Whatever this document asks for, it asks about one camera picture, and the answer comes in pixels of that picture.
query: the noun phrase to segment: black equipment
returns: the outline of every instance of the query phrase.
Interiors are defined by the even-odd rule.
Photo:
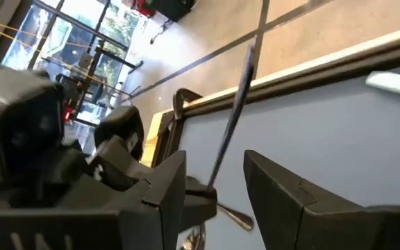
[[[78,100],[83,98],[85,83],[63,74],[58,74],[56,76],[56,82],[61,84],[64,90],[64,103],[66,108],[75,109]]]
[[[0,249],[168,250],[216,215],[217,192],[186,176],[186,152],[138,162],[134,107],[100,124],[85,159],[63,135],[62,88],[0,69]],[[400,249],[400,206],[363,208],[254,151],[244,173],[267,249]]]
[[[173,22],[178,22],[182,17],[191,12],[194,0],[153,0],[151,8],[157,10]]]

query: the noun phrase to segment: floor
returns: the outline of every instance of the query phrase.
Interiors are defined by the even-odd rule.
[[[154,113],[171,108],[177,89],[208,95],[236,86],[249,44],[260,52],[260,78],[398,31],[400,1],[199,0],[150,44],[164,21],[150,19],[131,45],[144,64],[125,87],[136,90],[132,102],[145,133]]]

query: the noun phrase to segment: tree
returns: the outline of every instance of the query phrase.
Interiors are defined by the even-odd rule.
[[[106,15],[101,24],[100,31],[119,43],[129,46],[137,23],[138,18],[130,14],[125,15],[124,18],[116,15]],[[125,59],[127,54],[127,51],[120,49],[109,42],[105,42],[104,49],[123,59]],[[115,86],[118,75],[122,70],[122,66],[123,65],[120,62],[111,60],[107,57],[102,57],[95,74],[106,77],[108,79],[108,84]]]

